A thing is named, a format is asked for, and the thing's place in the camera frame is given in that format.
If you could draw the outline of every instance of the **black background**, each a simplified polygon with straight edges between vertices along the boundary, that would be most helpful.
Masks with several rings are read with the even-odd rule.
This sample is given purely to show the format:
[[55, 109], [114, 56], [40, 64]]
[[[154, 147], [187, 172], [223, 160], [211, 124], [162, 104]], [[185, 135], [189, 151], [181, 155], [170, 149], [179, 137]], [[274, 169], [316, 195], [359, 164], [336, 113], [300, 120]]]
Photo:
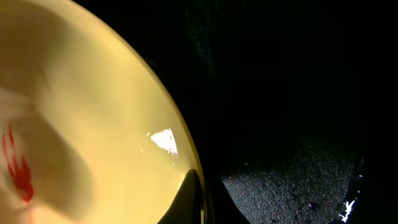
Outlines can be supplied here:
[[370, 2], [76, 2], [157, 65], [205, 169], [283, 164], [301, 139], [367, 151]]

